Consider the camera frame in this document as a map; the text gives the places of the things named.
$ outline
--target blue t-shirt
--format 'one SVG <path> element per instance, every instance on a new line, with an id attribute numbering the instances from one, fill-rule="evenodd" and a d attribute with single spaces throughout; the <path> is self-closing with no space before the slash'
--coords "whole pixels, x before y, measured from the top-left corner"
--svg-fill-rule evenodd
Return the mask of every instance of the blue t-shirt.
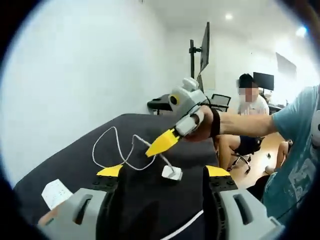
<path id="1" fill-rule="evenodd" d="M 320 154 L 311 144 L 310 128 L 317 110 L 318 89 L 307 87 L 292 104 L 272 115 L 278 132 L 291 139 L 293 146 L 279 171 L 270 176 L 262 201 L 268 216 L 280 217 L 283 224 L 302 203 L 316 174 Z"/>

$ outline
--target wooden floor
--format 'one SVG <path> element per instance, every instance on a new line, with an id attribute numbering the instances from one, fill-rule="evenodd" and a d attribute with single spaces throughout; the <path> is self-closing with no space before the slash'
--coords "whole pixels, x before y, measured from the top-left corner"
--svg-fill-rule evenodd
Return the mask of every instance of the wooden floor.
<path id="1" fill-rule="evenodd" d="M 233 180 L 239 188 L 248 188 L 255 184 L 256 180 L 263 175 L 266 175 L 265 168 L 267 165 L 276 166 L 277 153 L 279 144 L 284 141 L 279 133 L 273 133 L 266 136 L 261 144 L 261 149 L 254 155 L 251 155 L 251 171 L 246 175 L 245 171 L 248 169 L 243 161 L 239 161 L 230 172 Z"/>

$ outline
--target black wrist strap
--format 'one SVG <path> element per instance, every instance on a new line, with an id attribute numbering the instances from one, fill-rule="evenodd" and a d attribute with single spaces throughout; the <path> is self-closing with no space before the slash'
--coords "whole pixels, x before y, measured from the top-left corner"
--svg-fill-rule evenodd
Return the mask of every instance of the black wrist strap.
<path id="1" fill-rule="evenodd" d="M 210 137 L 214 138 L 215 136 L 220 134 L 220 115 L 214 107 L 211 107 L 211 111 L 213 114 L 213 122 L 211 125 Z"/>

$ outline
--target ceiling light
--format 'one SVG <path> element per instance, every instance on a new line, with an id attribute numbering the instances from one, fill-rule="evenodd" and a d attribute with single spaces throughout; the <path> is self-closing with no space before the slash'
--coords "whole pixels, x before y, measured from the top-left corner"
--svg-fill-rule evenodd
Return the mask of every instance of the ceiling light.
<path id="1" fill-rule="evenodd" d="M 234 18 L 234 16 L 232 16 L 230 13 L 225 15 L 226 20 L 232 20 L 233 18 Z"/>
<path id="2" fill-rule="evenodd" d="M 302 27 L 299 27 L 299 29 L 295 32 L 295 35 L 297 35 L 298 37 L 304 37 L 307 33 L 307 29 L 302 26 Z"/>

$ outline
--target charging cable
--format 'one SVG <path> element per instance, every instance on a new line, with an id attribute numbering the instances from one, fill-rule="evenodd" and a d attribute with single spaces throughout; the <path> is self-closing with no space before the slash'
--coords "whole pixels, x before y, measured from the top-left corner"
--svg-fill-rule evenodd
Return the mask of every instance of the charging cable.
<path id="1" fill-rule="evenodd" d="M 150 147 L 151 144 L 150 144 L 149 142 L 147 142 L 146 140 L 142 139 L 141 137 L 139 137 L 138 135 L 134 134 L 134 135 L 132 136 L 132 147 L 131 147 L 131 150 L 130 150 L 128 156 L 127 156 L 126 158 L 124 158 L 124 156 L 123 156 L 123 154 L 122 154 L 122 151 L 121 151 L 121 148 L 120 148 L 120 144 L 119 144 L 119 137 L 118 137 L 117 128 L 116 128 L 115 126 L 112 126 L 112 127 L 110 127 L 109 129 L 107 129 L 104 133 L 102 133 L 101 136 L 95 141 L 95 143 L 94 143 L 94 145 L 93 145 L 93 148 L 92 148 L 92 160 L 93 160 L 93 162 L 94 162 L 96 165 L 98 165 L 99 167 L 104 168 L 104 169 L 106 168 L 105 166 L 97 163 L 97 161 L 96 161 L 96 159 L 95 159 L 95 149 L 96 149 L 96 145 L 98 144 L 98 142 L 100 141 L 100 139 L 101 139 L 107 132 L 109 132 L 111 129 L 114 129 L 114 131 L 115 131 L 116 144 L 117 144 L 117 146 L 118 146 L 118 150 L 119 150 L 120 157 L 121 157 L 122 160 L 123 160 L 123 162 L 120 163 L 120 164 L 126 163 L 126 164 L 129 165 L 129 167 L 131 167 L 132 169 L 137 170 L 137 171 L 142 171 L 142 170 L 145 170 L 145 169 L 148 168 L 151 164 L 154 163 L 157 155 L 154 155 L 152 161 L 151 161 L 147 166 L 145 166 L 145 167 L 143 167 L 143 168 L 136 168 L 135 166 L 132 166 L 132 165 L 128 162 L 128 159 L 130 158 L 130 156 L 131 156 L 131 154 L 132 154 L 132 152 L 133 152 L 133 150 L 134 150 L 134 146 L 135 146 L 134 137 L 136 137 L 138 140 L 140 140 L 141 142 L 143 142 L 143 143 L 144 143 L 145 145 L 147 145 L 148 147 Z M 167 159 L 165 156 L 163 156 L 162 154 L 159 154 L 159 155 L 160 155 L 160 157 L 165 161 L 165 163 L 168 164 L 168 166 L 171 168 L 172 173 L 175 173 L 175 170 L 174 170 L 173 166 L 171 165 L 171 163 L 168 161 L 168 159 Z"/>

